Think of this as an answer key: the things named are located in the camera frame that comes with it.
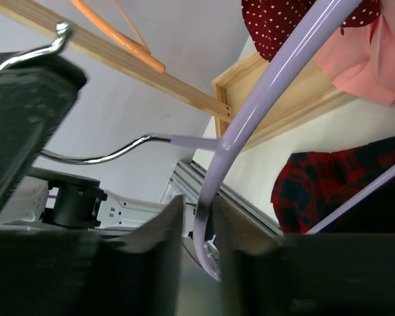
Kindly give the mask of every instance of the flannel shirt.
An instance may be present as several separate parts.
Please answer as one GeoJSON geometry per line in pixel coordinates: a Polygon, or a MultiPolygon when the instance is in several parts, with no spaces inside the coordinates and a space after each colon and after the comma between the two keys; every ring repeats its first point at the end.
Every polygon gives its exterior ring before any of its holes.
{"type": "Polygon", "coordinates": [[[334,153],[292,154],[271,197],[281,229],[307,232],[393,164],[395,136],[334,153]]]}

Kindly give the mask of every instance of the lavender plastic hanger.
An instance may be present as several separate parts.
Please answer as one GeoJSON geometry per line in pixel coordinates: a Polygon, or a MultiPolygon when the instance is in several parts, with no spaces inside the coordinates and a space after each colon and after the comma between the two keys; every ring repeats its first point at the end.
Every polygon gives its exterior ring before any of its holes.
{"type": "Polygon", "coordinates": [[[276,54],[220,138],[200,193],[194,225],[197,258],[213,278],[220,280],[217,264],[205,252],[205,229],[211,203],[228,170],[269,109],[360,3],[361,0],[317,0],[276,54]]]}

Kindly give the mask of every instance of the wooden frame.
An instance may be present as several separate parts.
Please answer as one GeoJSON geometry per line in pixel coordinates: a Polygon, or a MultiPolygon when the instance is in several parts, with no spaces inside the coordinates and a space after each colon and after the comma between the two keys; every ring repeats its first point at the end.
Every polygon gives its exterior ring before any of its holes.
{"type": "MultiPolygon", "coordinates": [[[[214,97],[226,103],[234,116],[268,66],[269,63],[256,52],[238,61],[214,79],[214,97]]],[[[252,148],[355,98],[336,88],[312,60],[273,105],[244,149],[252,148]]],[[[228,125],[228,121],[215,119],[217,137],[224,134],[228,125]]]]}

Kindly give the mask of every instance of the chrome metal hook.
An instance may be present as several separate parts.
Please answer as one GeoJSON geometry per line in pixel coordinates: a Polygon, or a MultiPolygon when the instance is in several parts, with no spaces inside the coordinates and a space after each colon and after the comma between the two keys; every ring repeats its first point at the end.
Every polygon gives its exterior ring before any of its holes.
{"type": "Polygon", "coordinates": [[[100,163],[106,163],[108,161],[112,161],[117,159],[127,153],[131,152],[133,149],[138,146],[148,143],[148,142],[163,142],[170,143],[172,141],[172,136],[170,135],[162,135],[162,134],[148,134],[143,135],[139,138],[136,138],[133,142],[125,145],[124,147],[106,155],[97,156],[97,157],[85,157],[85,158],[76,158],[60,155],[58,153],[53,153],[52,151],[43,149],[41,150],[40,155],[44,158],[47,158],[52,161],[56,161],[58,163],[65,163],[67,165],[98,165],[100,163]]]}
{"type": "Polygon", "coordinates": [[[38,57],[59,54],[65,50],[70,39],[74,35],[74,27],[69,21],[61,21],[57,23],[56,27],[57,36],[53,42],[46,46],[41,46],[27,51],[21,51],[17,53],[0,64],[0,71],[11,68],[24,61],[29,61],[38,57]]]}

